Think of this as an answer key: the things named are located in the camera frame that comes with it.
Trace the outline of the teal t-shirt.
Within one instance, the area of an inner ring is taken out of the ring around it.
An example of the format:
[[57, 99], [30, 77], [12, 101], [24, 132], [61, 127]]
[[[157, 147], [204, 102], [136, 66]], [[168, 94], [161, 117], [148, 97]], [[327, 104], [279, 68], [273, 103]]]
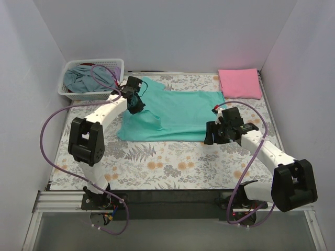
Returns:
[[123, 141], [202, 142], [206, 123], [214, 121], [215, 105], [223, 103], [221, 92], [166, 90], [165, 85], [144, 77], [141, 100], [144, 109], [132, 115], [125, 111], [117, 136]]

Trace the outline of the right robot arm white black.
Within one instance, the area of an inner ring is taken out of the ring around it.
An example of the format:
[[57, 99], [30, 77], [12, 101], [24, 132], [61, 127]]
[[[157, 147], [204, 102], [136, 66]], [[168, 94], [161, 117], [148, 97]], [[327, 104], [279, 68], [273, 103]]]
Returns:
[[266, 140], [254, 124], [244, 123], [237, 107], [224, 109], [216, 106], [217, 118], [206, 123], [204, 144], [236, 142], [252, 153], [272, 174], [270, 183], [239, 182], [230, 196], [229, 205], [237, 202], [248, 208], [255, 201], [269, 202], [287, 212], [318, 199], [312, 165], [306, 159], [297, 160]]

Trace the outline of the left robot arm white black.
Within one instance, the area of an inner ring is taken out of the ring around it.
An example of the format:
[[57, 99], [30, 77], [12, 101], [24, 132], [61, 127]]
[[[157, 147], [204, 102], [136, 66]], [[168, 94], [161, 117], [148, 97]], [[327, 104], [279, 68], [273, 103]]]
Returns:
[[143, 80], [130, 76], [126, 83], [112, 91], [104, 104], [84, 118], [75, 118], [71, 123], [68, 152], [79, 162], [84, 177], [88, 180], [83, 188], [90, 202], [100, 209], [111, 204], [109, 182], [101, 165], [105, 152], [104, 130], [125, 111], [132, 115], [141, 112], [145, 104], [139, 95]]

